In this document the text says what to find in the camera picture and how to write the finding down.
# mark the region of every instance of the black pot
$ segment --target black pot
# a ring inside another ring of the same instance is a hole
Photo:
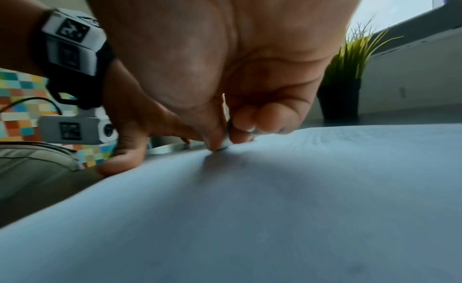
[[[324,120],[357,120],[360,88],[361,79],[320,87],[318,90],[318,99],[321,104]]]

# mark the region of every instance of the mosaic tiles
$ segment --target mosaic tiles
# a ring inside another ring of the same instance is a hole
[[[46,79],[25,73],[0,69],[0,108],[17,100],[40,96],[53,99],[46,90]],[[58,104],[64,115],[74,115],[76,108],[71,105]],[[42,115],[56,115],[53,105],[41,100],[27,101],[9,108],[0,114],[0,142],[6,141],[42,141],[37,120]],[[91,167],[107,159],[115,142],[100,146],[65,145],[63,147],[77,150],[82,167]]]

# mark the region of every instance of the window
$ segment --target window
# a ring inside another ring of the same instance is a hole
[[[351,23],[366,24],[379,31],[443,5],[443,0],[362,0]]]

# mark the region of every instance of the table surface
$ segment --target table surface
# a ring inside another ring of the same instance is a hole
[[[462,125],[150,157],[0,230],[0,282],[462,282]]]

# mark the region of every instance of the black cable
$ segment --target black cable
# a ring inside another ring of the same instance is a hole
[[[54,106],[55,110],[58,112],[58,115],[60,115],[60,116],[63,115],[63,111],[58,107],[58,105],[54,101],[52,101],[51,99],[48,99],[46,97],[40,97],[40,96],[28,97],[28,98],[23,98],[21,100],[15,101],[15,102],[7,105],[6,107],[0,109],[0,114],[4,113],[7,109],[9,109],[10,107],[13,107],[13,106],[15,106],[17,104],[27,102],[27,101],[33,101],[33,100],[47,101],[47,102],[51,103]]]

